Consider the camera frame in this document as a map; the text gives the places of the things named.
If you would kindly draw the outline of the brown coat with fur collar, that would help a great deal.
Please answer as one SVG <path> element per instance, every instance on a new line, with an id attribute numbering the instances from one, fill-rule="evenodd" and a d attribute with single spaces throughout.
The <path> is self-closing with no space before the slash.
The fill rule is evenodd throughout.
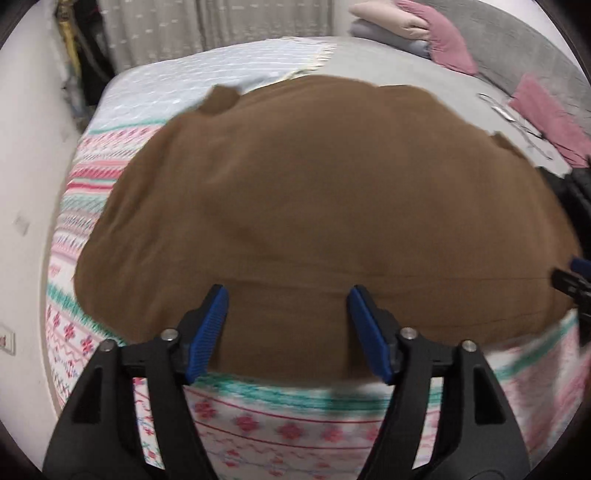
<path id="1" fill-rule="evenodd" d="M 216 371 L 331 381 L 369 375 L 352 287 L 434 341 L 492 345 L 567 315 L 550 275 L 580 251 L 504 135 L 417 87 L 307 76 L 216 87 L 159 128 L 115 182 L 73 285 L 87 315 L 140 343 L 221 284 Z"/>

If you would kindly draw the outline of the hanging dark clothes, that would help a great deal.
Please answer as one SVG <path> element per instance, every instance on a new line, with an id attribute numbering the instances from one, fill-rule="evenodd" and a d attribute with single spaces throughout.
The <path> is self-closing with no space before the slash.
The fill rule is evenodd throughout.
<path id="1" fill-rule="evenodd" d="M 54 1 L 51 7 L 63 52 L 62 90 L 74 123 L 84 130 L 115 71 L 97 1 Z"/>

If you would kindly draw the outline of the folded black puffer jacket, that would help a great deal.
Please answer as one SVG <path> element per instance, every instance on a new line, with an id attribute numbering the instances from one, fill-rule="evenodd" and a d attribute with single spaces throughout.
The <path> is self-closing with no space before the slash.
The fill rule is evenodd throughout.
<path id="1" fill-rule="evenodd" d="M 564 177 L 543 167 L 539 167 L 538 171 L 570 217 L 590 218 L 589 168 L 574 168 Z"/>

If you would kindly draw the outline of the patterned knit bedspread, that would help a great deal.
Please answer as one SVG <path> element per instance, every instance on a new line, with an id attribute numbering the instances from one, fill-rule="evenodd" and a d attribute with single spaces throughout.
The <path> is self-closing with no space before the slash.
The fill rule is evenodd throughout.
<path id="1" fill-rule="evenodd" d="M 46 468 L 86 478 L 440 474 L 501 428 L 523 470 L 588 403 L 552 273 L 581 254 L 540 172 L 422 90 L 297 108 L 287 86 L 159 127 L 72 275 L 115 338 Z"/>

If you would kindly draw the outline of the pink pillow near headboard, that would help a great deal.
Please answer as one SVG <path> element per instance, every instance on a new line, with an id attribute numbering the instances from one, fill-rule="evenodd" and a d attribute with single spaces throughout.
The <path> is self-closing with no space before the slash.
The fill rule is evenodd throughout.
<path id="1" fill-rule="evenodd" d="M 508 105 L 533 125 L 572 168 L 589 167 L 590 138 L 533 75 L 522 76 Z"/>

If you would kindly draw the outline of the grey padded headboard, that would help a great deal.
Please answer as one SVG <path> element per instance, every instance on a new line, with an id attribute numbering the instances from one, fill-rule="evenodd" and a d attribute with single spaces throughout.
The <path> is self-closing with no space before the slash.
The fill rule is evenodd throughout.
<path id="1" fill-rule="evenodd" d="M 544 35 L 517 17 L 481 1 L 426 3 L 453 23 L 480 74 L 511 95 L 525 74 L 534 76 L 590 130 L 590 84 L 584 73 Z"/>

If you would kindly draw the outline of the pink pillow upright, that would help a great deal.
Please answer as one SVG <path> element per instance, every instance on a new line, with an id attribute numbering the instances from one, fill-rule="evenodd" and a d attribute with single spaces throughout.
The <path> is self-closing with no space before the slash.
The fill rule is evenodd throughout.
<path id="1" fill-rule="evenodd" d="M 431 6 L 415 1 L 401 0 L 394 4 L 427 22 L 430 31 L 430 53 L 435 63 L 470 76 L 479 73 L 464 37 L 446 16 Z"/>

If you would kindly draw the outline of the beige folded pillow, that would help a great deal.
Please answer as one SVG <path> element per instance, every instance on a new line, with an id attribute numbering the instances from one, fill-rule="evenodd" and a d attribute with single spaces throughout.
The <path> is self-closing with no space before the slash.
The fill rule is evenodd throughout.
<path id="1" fill-rule="evenodd" d="M 430 39 L 429 24 L 392 1 L 363 1 L 349 6 L 349 13 L 406 39 Z"/>

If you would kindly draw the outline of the grey folded pillow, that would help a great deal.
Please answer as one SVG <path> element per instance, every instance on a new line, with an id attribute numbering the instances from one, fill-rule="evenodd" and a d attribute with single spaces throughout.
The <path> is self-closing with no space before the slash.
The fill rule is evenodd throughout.
<path id="1" fill-rule="evenodd" d="M 388 45 L 421 58 L 431 58 L 428 41 L 404 38 L 363 19 L 356 20 L 349 26 L 349 35 Z"/>

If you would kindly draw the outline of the light blue fringed blanket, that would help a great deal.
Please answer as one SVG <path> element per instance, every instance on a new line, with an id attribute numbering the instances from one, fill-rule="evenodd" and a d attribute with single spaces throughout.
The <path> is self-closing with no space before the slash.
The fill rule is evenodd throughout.
<path id="1" fill-rule="evenodd" d="M 108 84 L 86 132 L 166 122 L 200 104 L 216 85 L 246 93 L 314 72 L 336 46 L 331 38 L 283 37 L 134 67 Z"/>

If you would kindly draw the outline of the grey dotted curtain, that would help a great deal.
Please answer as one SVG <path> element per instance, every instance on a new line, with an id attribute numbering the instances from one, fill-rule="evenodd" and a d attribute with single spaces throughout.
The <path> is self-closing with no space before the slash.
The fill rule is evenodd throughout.
<path id="1" fill-rule="evenodd" d="M 325 0 L 100 1 L 117 72 L 218 47 L 281 37 L 331 36 Z"/>

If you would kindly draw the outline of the white wall socket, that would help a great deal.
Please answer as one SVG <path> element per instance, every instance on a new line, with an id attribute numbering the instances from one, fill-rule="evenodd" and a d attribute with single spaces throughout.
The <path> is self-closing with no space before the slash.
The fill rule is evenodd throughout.
<path id="1" fill-rule="evenodd" d="M 0 350 L 10 356 L 16 354 L 15 333 L 4 325 L 0 325 Z"/>

